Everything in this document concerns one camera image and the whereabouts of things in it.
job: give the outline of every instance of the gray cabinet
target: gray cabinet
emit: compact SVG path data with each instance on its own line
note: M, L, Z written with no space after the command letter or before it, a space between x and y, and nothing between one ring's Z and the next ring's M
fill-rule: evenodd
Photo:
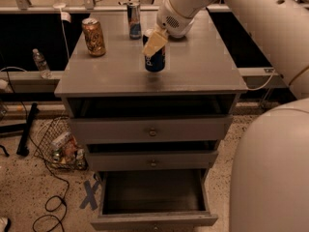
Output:
M170 39L162 72L144 69L126 12L95 13L107 52L92 58L83 35L55 91L102 182L97 230L213 225L204 188L232 111L246 91L206 11ZM142 30L156 11L142 11Z

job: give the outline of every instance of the cabinet top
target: cabinet top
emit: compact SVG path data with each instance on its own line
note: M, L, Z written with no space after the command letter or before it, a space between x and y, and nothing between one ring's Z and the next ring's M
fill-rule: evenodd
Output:
M128 35L123 12L93 13L106 53L92 57L82 33L56 88L58 97L143 96L181 93L243 93L247 90L232 57L206 11L182 39L165 46L165 69L148 72L143 42ZM156 12L141 12L142 32L154 28Z

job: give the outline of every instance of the water bottle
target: water bottle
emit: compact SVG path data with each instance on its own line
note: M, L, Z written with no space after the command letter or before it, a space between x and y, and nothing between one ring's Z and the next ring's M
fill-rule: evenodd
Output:
M42 53L39 52L36 48L33 49L32 51L33 51L33 60L35 61L40 71L41 77L44 79L51 78L52 76L51 71Z

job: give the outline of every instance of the tan can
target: tan can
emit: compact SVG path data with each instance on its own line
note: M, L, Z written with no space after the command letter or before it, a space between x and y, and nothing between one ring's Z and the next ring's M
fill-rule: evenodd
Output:
M95 18L83 19L82 29L89 54L95 57L104 55L106 48L99 21Z

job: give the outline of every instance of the blue can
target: blue can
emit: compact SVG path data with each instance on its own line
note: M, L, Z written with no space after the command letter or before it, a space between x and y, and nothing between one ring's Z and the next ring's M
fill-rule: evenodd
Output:
M140 5L139 3L127 3L126 9L129 37L133 40L141 39Z
M143 35L143 44L148 41L154 29L147 29ZM152 73L160 72L165 67L165 46L155 53L152 57L145 56L145 69Z

